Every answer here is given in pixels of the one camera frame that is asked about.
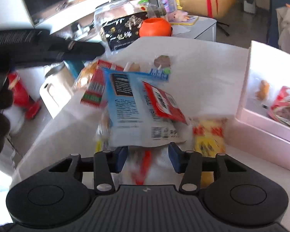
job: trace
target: chair leg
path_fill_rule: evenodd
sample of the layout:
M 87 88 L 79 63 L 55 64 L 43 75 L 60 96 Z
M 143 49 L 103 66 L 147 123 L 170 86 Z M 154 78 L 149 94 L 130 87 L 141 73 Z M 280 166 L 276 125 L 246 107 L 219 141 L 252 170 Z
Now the chair leg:
M 219 24 L 216 24 L 217 28 L 220 29 L 226 36 L 230 36 L 230 34 L 228 32 L 226 32 L 226 30 L 221 27 Z
M 224 23 L 224 22 L 219 22 L 219 21 L 217 21 L 217 23 L 219 23 L 219 24 L 222 24 L 222 25 L 225 25 L 225 26 L 228 26 L 228 27 L 229 27 L 229 24 L 226 24 L 226 23 Z

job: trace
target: pink box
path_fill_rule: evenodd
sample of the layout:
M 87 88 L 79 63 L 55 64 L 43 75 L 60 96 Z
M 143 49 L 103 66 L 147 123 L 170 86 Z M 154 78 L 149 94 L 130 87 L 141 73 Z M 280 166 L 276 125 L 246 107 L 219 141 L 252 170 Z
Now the pink box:
M 261 80 L 270 84 L 268 99 L 256 99 Z M 251 43 L 244 85 L 226 143 L 290 170 L 290 127 L 271 119 L 270 107 L 282 86 L 290 87 L 290 55 L 271 46 Z

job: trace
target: orange toy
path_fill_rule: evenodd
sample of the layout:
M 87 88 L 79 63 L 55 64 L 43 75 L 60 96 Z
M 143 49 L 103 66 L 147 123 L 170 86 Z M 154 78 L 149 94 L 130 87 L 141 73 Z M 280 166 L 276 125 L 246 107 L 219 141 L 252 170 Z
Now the orange toy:
M 139 36 L 172 36 L 172 27 L 163 18 L 149 18 L 143 21 Z

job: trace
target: pink plush toy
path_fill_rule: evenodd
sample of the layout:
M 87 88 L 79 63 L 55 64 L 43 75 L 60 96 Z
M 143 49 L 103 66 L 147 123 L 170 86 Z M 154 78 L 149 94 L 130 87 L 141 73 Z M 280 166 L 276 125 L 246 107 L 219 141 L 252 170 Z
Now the pink plush toy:
M 188 12 L 177 10 L 177 11 L 168 13 L 168 19 L 169 21 L 175 21 L 175 22 L 187 22 L 189 20 Z

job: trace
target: red ribbon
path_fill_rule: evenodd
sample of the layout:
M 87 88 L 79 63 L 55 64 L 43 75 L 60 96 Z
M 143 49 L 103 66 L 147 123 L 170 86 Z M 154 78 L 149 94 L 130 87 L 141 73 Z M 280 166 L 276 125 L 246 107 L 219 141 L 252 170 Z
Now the red ribbon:
M 207 16 L 210 18 L 213 18 L 213 12 L 212 12 L 212 2 L 211 0 L 206 0 L 207 2 Z M 216 0 L 216 9 L 218 14 L 218 0 Z

